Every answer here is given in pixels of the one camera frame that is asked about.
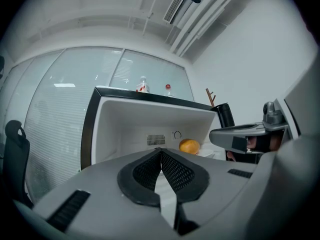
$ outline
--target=bottle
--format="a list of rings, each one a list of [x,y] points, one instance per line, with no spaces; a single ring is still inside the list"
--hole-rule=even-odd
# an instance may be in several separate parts
[[[170,85],[170,84],[166,84],[166,85],[165,85],[165,96],[171,97],[171,98],[174,98],[174,97],[175,97],[175,96],[173,96],[173,93],[172,93],[171,85]]]
[[[147,78],[145,76],[140,77],[140,83],[136,86],[135,89],[138,93],[150,93],[149,85],[147,83]]]

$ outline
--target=white wall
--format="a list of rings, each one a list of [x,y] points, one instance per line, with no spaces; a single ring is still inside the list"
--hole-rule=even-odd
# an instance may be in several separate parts
[[[262,120],[264,103],[286,91],[317,49],[291,0],[252,0],[193,67],[215,105],[229,103],[235,124],[245,124]],[[204,91],[195,100],[209,104]]]

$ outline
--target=black mesh pad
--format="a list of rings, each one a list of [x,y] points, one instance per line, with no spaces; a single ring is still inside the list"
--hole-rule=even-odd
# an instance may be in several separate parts
[[[145,188],[155,191],[161,171],[161,154],[157,153],[133,169],[133,178]]]
[[[160,208],[155,187],[161,169],[179,204],[197,200],[209,185],[209,174],[201,166],[167,149],[157,148],[119,171],[119,188],[136,204]]]

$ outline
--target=ceiling pipe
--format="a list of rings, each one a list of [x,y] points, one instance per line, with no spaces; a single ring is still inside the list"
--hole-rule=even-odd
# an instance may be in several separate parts
[[[230,2],[231,0],[227,0],[225,2],[225,4],[223,6],[221,6],[216,12],[215,14],[208,20],[208,22],[199,30],[199,32],[193,37],[193,39],[191,40],[191,42],[187,45],[187,47],[183,50],[183,52],[181,53],[180,57],[182,57],[183,55],[185,55],[186,51],[190,48],[190,46],[196,41],[196,39],[200,39],[203,34],[208,30],[208,28],[210,28],[210,26],[215,22],[220,22],[220,24],[224,25],[224,26],[228,26],[227,24],[219,21],[217,18],[224,12],[226,5]]]
[[[195,9],[194,13],[190,16],[190,18],[187,20],[183,28],[181,29],[181,32],[173,42],[170,52],[174,53],[177,46],[181,42],[184,35],[187,33],[187,31],[191,28],[192,24],[195,22],[195,20],[198,18],[198,16],[207,8],[207,6],[212,3],[214,0],[202,0],[202,2],[199,4],[199,6]]]
[[[170,37],[170,35],[171,35],[171,33],[172,33],[172,30],[174,30],[174,28],[175,28],[175,26],[174,26],[174,25],[172,25],[172,28],[171,28],[171,30],[170,30],[170,32],[169,32],[169,34],[168,34],[168,36],[167,36],[166,40],[164,41],[164,43],[165,43],[165,44],[167,43],[167,41],[168,41],[168,39],[169,39],[169,37]]]
[[[180,24],[182,18],[189,13],[193,4],[199,5],[198,3],[194,3],[191,0],[183,0],[182,4],[180,5],[180,8],[176,11],[170,24],[177,27],[178,24]]]
[[[195,10],[197,9],[197,7],[199,5],[200,5],[200,3],[192,2],[191,5],[189,6],[189,8],[186,10],[185,14],[183,14],[182,18],[176,24],[176,27],[179,29],[182,29],[184,27],[184,25],[186,24],[187,20],[191,17],[191,15],[195,12]]]
[[[230,2],[231,0],[217,0],[210,8],[209,10],[202,16],[202,18],[198,21],[198,23],[194,26],[194,28],[191,30],[189,35],[186,37],[186,39],[183,41],[181,46],[179,47],[178,51],[176,52],[176,55],[181,56],[182,53],[184,54],[185,49],[187,47],[190,47],[189,43],[193,40],[193,42],[196,40],[197,33],[205,26],[206,22],[210,18],[214,18],[217,13],[219,13],[219,10],[217,9],[222,6],[223,8]]]
[[[150,8],[150,11],[149,11],[149,13],[148,13],[148,15],[146,17],[146,21],[145,21],[144,28],[143,28],[143,31],[142,31],[142,35],[143,36],[145,35],[147,24],[148,24],[148,21],[149,21],[151,15],[152,15],[152,10],[153,10],[153,8],[155,6],[155,3],[156,3],[156,0],[153,0],[153,3],[152,3],[151,8]]]
[[[142,5],[143,1],[144,1],[144,0],[138,0],[138,1],[136,1],[136,3],[132,6],[132,9],[131,9],[131,13],[132,13],[132,14],[133,14],[134,8],[137,8],[137,9],[139,9],[139,10],[141,9],[141,5]],[[132,15],[130,15],[130,17],[129,17],[128,28],[130,27],[131,17],[132,17]],[[133,28],[134,25],[135,25],[135,21],[136,21],[136,18],[134,17],[134,18],[133,18],[133,21],[132,21],[132,28]]]

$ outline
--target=person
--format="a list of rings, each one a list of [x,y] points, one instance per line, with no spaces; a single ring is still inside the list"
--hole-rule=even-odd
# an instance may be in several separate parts
[[[282,142],[282,137],[283,137],[283,133],[282,134],[272,134],[270,136],[270,144],[269,144],[269,150],[270,151],[277,151],[280,146],[281,146],[281,142]],[[252,137],[248,137],[248,141],[247,141],[247,149],[255,149],[257,145],[257,137],[256,136],[252,136]],[[229,159],[232,159],[233,161],[236,162],[236,158],[234,156],[234,154],[231,151],[228,151],[226,153],[226,156]]]

